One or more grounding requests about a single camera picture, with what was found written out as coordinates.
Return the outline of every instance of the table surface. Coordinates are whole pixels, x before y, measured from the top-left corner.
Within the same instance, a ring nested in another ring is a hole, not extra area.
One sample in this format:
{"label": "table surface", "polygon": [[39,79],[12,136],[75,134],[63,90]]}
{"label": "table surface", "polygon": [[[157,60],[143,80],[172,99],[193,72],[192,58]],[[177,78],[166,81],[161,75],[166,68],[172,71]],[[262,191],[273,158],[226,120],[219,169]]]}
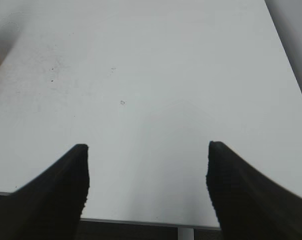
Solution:
{"label": "table surface", "polygon": [[302,94],[263,0],[0,1],[0,191],[89,145],[83,218],[219,226],[222,141],[302,196]]}

